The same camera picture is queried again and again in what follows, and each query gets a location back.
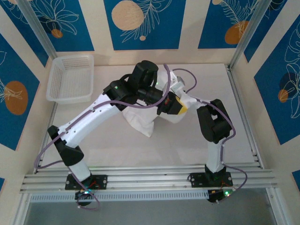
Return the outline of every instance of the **vent grille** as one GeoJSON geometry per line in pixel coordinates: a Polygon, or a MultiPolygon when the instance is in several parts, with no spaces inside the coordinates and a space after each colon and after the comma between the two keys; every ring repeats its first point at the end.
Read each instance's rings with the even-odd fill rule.
{"type": "MultiPolygon", "coordinates": [[[[157,201],[157,200],[190,200],[190,199],[208,199],[207,190],[196,191],[152,191],[152,192],[102,192],[95,193],[95,196],[103,202],[114,201],[157,201]]],[[[57,203],[74,202],[75,194],[34,194],[31,197],[31,203],[57,203]]]]}

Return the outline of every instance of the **white table surface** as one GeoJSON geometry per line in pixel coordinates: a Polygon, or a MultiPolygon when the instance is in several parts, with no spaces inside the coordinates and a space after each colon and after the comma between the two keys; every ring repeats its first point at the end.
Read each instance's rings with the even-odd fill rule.
{"type": "MultiPolygon", "coordinates": [[[[198,80],[190,92],[201,99],[222,100],[237,135],[225,145],[226,163],[253,162],[251,147],[239,114],[224,64],[169,65],[170,69],[185,68],[198,80]]],[[[53,124],[61,126],[87,108],[109,83],[131,73],[134,66],[95,67],[94,92],[90,102],[58,105],[53,124]]],[[[193,86],[192,76],[175,71],[186,83],[193,86]]],[[[201,134],[196,113],[188,112],[177,124],[157,118],[151,138],[133,129],[122,113],[106,120],[80,143],[89,166],[157,166],[205,164],[208,155],[207,141],[201,134]]],[[[43,165],[60,160],[54,145],[45,153],[43,165]]]]}

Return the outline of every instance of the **white platform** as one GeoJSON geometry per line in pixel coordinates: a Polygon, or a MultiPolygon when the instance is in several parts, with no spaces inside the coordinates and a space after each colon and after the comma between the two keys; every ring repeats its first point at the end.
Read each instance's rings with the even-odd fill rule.
{"type": "MultiPolygon", "coordinates": [[[[191,95],[202,99],[222,100],[237,130],[235,138],[225,146],[226,163],[253,162],[251,147],[239,114],[224,64],[169,65],[170,69],[185,68],[192,71],[197,87],[191,95]]],[[[88,107],[109,83],[132,72],[134,66],[95,67],[94,93],[91,102],[73,105],[59,105],[53,124],[60,126],[69,122],[88,107]]],[[[194,80],[184,71],[176,71],[186,82],[186,90],[194,80]]],[[[151,138],[134,130],[122,114],[105,121],[80,144],[89,166],[157,166],[205,164],[207,141],[201,134],[196,113],[188,112],[185,118],[172,124],[161,118],[155,120],[151,138]]],[[[54,146],[45,153],[43,165],[60,160],[54,146]]]]}

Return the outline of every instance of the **plastic basket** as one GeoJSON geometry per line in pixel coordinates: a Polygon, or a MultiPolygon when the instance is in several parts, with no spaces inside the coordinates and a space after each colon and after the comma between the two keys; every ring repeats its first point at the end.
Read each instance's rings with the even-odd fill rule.
{"type": "Polygon", "coordinates": [[[53,60],[46,98],[59,104],[88,102],[93,92],[94,57],[68,55],[53,60]]]}

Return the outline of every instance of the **white plastic basket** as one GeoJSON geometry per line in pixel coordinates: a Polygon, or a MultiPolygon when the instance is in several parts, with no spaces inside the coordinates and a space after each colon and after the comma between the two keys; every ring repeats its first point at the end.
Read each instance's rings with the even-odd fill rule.
{"type": "Polygon", "coordinates": [[[88,102],[93,92],[94,57],[68,55],[53,60],[46,98],[59,104],[88,102]]]}

